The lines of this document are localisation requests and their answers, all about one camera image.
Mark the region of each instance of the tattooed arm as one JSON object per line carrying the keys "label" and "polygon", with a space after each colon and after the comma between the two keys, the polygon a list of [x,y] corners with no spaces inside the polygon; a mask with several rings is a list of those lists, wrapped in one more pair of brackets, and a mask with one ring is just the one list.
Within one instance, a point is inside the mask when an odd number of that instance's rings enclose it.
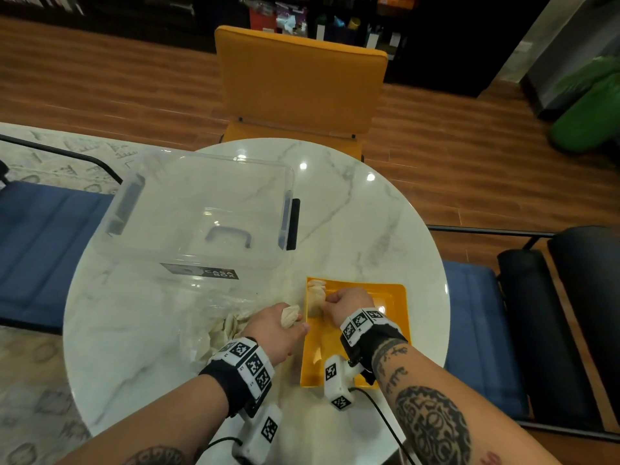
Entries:
{"label": "tattooed arm", "polygon": [[[361,288],[327,297],[336,326],[373,306]],[[558,465],[534,438],[489,401],[405,341],[386,339],[372,367],[390,408],[423,465]]]}
{"label": "tattooed arm", "polygon": [[[284,361],[309,330],[306,323],[282,328],[280,318],[287,306],[280,303],[261,310],[242,333],[256,339],[273,366]],[[199,375],[114,424],[57,465],[193,464],[228,410],[228,398],[220,384],[209,375]]]}

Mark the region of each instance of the orange plastic tray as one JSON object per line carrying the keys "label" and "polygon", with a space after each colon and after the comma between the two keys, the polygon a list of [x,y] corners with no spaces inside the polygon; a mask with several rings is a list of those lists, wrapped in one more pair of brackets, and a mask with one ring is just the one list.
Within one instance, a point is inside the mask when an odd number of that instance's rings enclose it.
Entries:
{"label": "orange plastic tray", "polygon": [[[375,307],[396,323],[403,335],[411,342],[407,311],[407,291],[404,286],[400,284],[331,281],[320,277],[308,277],[306,280],[305,311],[307,322],[310,323],[311,328],[304,341],[301,379],[299,381],[302,387],[320,387],[323,384],[323,362],[325,359],[329,359],[334,354],[340,354],[345,359],[348,359],[340,343],[340,335],[342,334],[340,328],[334,326],[331,320],[324,317],[307,317],[307,282],[312,279],[325,281],[325,292],[327,295],[345,287],[363,287],[373,298]],[[373,386],[368,385],[361,375],[355,377],[355,386],[360,388],[378,388],[376,382]]]}

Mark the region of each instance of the green plant pot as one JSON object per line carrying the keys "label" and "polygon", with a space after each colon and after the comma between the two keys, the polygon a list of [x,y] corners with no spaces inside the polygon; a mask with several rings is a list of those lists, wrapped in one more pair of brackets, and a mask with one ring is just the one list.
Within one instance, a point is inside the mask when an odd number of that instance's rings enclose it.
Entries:
{"label": "green plant pot", "polygon": [[597,82],[549,131],[551,142],[566,153],[595,149],[620,136],[620,73]]}

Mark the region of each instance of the forearm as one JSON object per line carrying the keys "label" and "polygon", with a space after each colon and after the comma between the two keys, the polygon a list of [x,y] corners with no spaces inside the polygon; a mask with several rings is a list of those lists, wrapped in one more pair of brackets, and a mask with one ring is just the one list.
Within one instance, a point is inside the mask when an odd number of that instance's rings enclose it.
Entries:
{"label": "forearm", "polygon": [[[195,462],[228,413],[224,391],[200,375],[145,406],[67,455],[58,465],[134,465]],[[136,454],[149,460],[136,460]],[[168,461],[157,461],[159,454]]]}
{"label": "forearm", "polygon": [[424,465],[558,463],[499,409],[404,341],[383,343],[372,365]]}

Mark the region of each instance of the blue seat cushion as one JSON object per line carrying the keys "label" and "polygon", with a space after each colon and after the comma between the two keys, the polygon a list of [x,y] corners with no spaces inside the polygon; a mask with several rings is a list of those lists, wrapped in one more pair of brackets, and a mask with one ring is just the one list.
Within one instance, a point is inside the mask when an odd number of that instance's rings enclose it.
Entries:
{"label": "blue seat cushion", "polygon": [[511,418],[527,418],[528,400],[495,273],[449,261],[443,267],[450,294],[446,370]]}
{"label": "blue seat cushion", "polygon": [[112,198],[22,181],[0,190],[0,322],[61,332],[73,273]]}

